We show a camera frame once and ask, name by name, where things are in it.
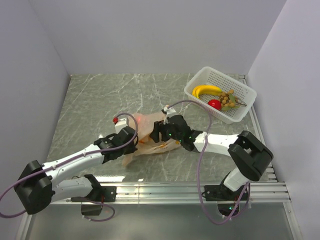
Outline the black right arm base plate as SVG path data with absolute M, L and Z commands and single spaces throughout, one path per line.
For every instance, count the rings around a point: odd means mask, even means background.
M 232 191 L 224 185 L 205 185 L 204 191 L 201 193 L 201 197 L 207 202 L 221 202 L 221 201 L 232 201 L 236 202 L 241 195 L 242 190 L 244 193 L 240 198 L 241 201 L 248 200 L 249 192 L 247 189 L 244 189 L 244 185 L 242 185 L 238 190 Z

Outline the bunch of brown longans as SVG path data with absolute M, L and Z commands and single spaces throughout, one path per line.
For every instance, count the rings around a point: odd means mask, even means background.
M 228 111 L 247 106 L 243 100 L 235 95 L 235 91 L 233 89 L 230 89 L 228 92 L 222 91 L 218 96 L 218 100 L 221 102 L 221 111 Z

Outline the red fruit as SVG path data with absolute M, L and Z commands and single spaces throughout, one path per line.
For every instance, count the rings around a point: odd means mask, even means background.
M 211 99 L 207 104 L 218 111 L 222 108 L 222 104 L 218 99 Z

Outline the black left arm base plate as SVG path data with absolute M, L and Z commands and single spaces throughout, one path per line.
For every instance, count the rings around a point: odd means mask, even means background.
M 100 186 L 93 187 L 90 193 L 85 197 L 72 197 L 71 202 L 82 202 L 85 199 L 94 202 L 114 202 L 116 200 L 117 187 L 116 186 Z

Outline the peach plastic bag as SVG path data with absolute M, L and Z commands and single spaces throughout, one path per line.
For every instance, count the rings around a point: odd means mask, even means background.
M 134 153 L 126 154 L 124 156 L 122 160 L 123 167 L 126 167 L 131 163 L 134 157 L 140 155 L 162 154 L 181 146 L 180 143 L 174 139 L 155 143 L 149 137 L 150 133 L 153 131 L 154 122 L 165 119 L 165 115 L 162 112 L 155 112 L 151 114 L 134 113 L 133 117 L 137 121 L 137 136 L 139 141 L 136 146 L 137 150 Z

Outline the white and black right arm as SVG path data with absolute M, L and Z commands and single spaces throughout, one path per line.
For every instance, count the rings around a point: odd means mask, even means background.
M 177 141 L 185 150 L 221 154 L 232 158 L 236 168 L 226 175 L 216 194 L 233 199 L 247 182 L 257 182 L 274 158 L 273 153 L 250 131 L 221 135 L 191 129 L 182 115 L 156 121 L 150 138 L 158 143 Z

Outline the yellow banana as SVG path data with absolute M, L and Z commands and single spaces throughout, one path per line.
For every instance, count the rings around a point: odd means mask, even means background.
M 197 99 L 200 98 L 200 95 L 218 96 L 221 93 L 222 90 L 214 85 L 198 85 L 192 90 L 192 95 Z

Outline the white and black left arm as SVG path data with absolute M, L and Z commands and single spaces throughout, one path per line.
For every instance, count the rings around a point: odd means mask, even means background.
M 24 168 L 14 191 L 29 215 L 41 212 L 52 202 L 67 198 L 75 198 L 79 202 L 100 202 L 105 191 L 93 175 L 86 174 L 76 179 L 72 176 L 135 152 L 136 138 L 136 131 L 126 126 L 119 133 L 99 138 L 83 150 L 62 159 L 43 164 L 34 160 Z

